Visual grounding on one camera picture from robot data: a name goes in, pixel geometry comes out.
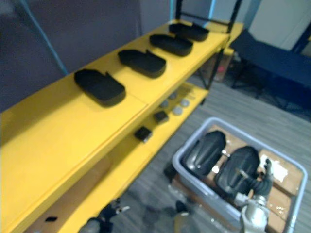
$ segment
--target gray plastic bin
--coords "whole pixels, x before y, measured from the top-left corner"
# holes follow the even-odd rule
[[[191,137],[184,143],[184,145],[175,153],[173,156],[173,166],[180,174],[181,182],[195,192],[198,196],[200,196],[208,205],[221,214],[232,226],[240,229],[240,212],[234,208],[231,204],[223,200],[220,196],[218,196],[212,189],[210,189],[205,183],[201,180],[196,178],[195,176],[191,175],[182,165],[181,160],[184,155],[187,154],[189,148],[191,148],[197,140],[199,140],[202,136],[204,136],[209,128],[213,125],[217,125],[224,130],[232,133],[236,137],[245,141],[248,145],[253,146],[257,150],[267,149],[277,156],[283,158],[287,162],[293,164],[297,168],[299,168],[304,176],[300,184],[300,189],[295,199],[292,200],[291,209],[287,218],[286,226],[284,229],[284,233],[292,233],[294,230],[294,225],[296,222],[296,218],[299,211],[299,206],[301,204],[302,196],[307,184],[308,174],[304,167],[302,167],[299,163],[294,161],[293,159],[289,158],[285,154],[273,149],[272,147],[268,146],[267,144],[260,142],[259,140],[255,139],[251,135],[239,130],[238,128],[234,127],[233,125],[228,124],[227,122],[216,118],[211,117],[208,118],[202,126],[197,129]]]

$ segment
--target floor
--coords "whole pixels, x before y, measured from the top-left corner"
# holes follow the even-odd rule
[[[229,70],[228,72],[226,73],[225,75],[225,78],[223,80],[223,83],[229,87],[232,86],[232,84],[234,83],[234,78],[238,75],[239,71],[241,69],[241,64],[237,61],[232,61],[230,63],[230,67],[229,67]],[[247,77],[247,79],[251,80],[252,78],[252,73],[251,72],[245,72],[244,73],[244,76]],[[245,85],[244,82],[241,82],[241,81],[238,81],[236,83],[237,85]],[[247,87],[247,88],[236,88],[237,91],[247,95],[247,96],[250,96],[250,97],[255,97],[256,96],[256,89],[254,87]],[[268,103],[270,105],[273,105],[273,106],[276,106],[276,107],[279,107],[278,104],[276,103],[276,100],[272,98],[271,95],[269,95],[268,93],[266,92],[263,92],[259,98],[258,98],[260,101],[263,101],[265,103]],[[277,97],[277,101],[279,101],[280,104],[282,105],[285,105],[287,103],[286,100],[280,98],[280,97]],[[307,120],[309,122],[311,122],[311,109],[306,109],[306,108],[303,108],[301,106],[299,106],[298,104],[295,104],[295,103],[292,103],[292,102],[289,102],[287,103],[288,104],[288,108],[286,111],[290,112],[291,114],[299,117],[299,118],[302,118],[304,120]]]
[[[201,85],[192,76],[190,82]],[[171,161],[174,152],[208,117],[219,117],[257,139],[293,157],[311,170],[311,123],[284,112],[223,83],[214,82],[207,101],[199,106],[179,130],[159,151],[152,162],[121,197],[123,205],[131,209],[113,219],[114,233],[170,233],[173,232],[174,204],[184,197],[172,191],[163,169]],[[192,204],[191,215],[201,232],[224,232],[211,224],[206,211]],[[308,181],[301,204],[295,232],[310,229],[311,183]]]

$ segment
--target black tray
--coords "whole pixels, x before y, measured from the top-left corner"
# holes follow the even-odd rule
[[[219,173],[215,176],[215,183],[230,198],[235,198],[238,192],[248,194],[250,185],[237,172],[237,169],[245,171],[255,179],[259,163],[258,152],[253,147],[239,148],[231,154],[227,162],[220,168]]]
[[[202,28],[195,23],[192,26],[188,26],[182,23],[171,24],[169,26],[170,32],[177,36],[189,38],[196,41],[204,41],[207,38],[208,30]]]
[[[207,133],[184,157],[182,164],[192,174],[202,178],[209,174],[220,159],[225,144],[224,133],[220,131]]]
[[[178,56],[187,56],[191,52],[193,45],[192,42],[181,37],[172,37],[165,34],[151,35],[149,40],[154,46],[158,46]]]
[[[82,69],[74,73],[74,80],[100,104],[111,106],[125,97],[125,87],[108,72],[103,75],[94,69]]]
[[[118,56],[124,65],[151,78],[157,78],[165,71],[166,61],[149,50],[146,53],[138,50],[122,50]]]

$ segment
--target small black box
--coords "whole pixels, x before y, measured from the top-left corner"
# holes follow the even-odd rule
[[[169,116],[164,111],[155,113],[154,118],[159,124],[164,123],[169,120]]]
[[[135,132],[134,135],[136,138],[143,141],[143,143],[146,143],[148,139],[152,136],[152,132],[146,127],[142,126],[139,130]]]

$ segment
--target yellow shelf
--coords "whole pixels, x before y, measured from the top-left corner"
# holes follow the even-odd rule
[[[170,118],[168,122],[157,125],[151,115],[140,125],[152,130],[153,135],[147,143],[140,142],[133,133],[130,133],[108,153],[113,163],[111,172],[79,205],[58,233],[78,232],[90,217],[96,216],[103,206],[119,197],[207,95],[206,90],[190,83],[181,85],[177,93],[177,99],[170,100],[170,106],[165,108]],[[190,100],[190,105],[183,108],[182,115],[174,116],[171,109],[183,98]]]
[[[230,33],[230,39],[226,45],[226,48],[224,50],[225,55],[233,55],[234,50],[230,48],[230,44],[232,41],[234,41],[243,31],[243,23],[234,23],[231,33]],[[207,29],[213,31],[213,32],[218,32],[218,33],[226,33],[227,32],[227,26],[222,25],[219,23],[214,23],[214,22],[209,22],[207,24]]]
[[[3,233],[30,226],[228,39],[209,33],[188,56],[178,57],[149,43],[151,34],[167,31],[165,24],[85,66],[108,71],[124,84],[121,103],[99,106],[72,73],[1,114]],[[123,49],[151,50],[166,59],[166,71],[150,79],[123,66],[117,56]]]

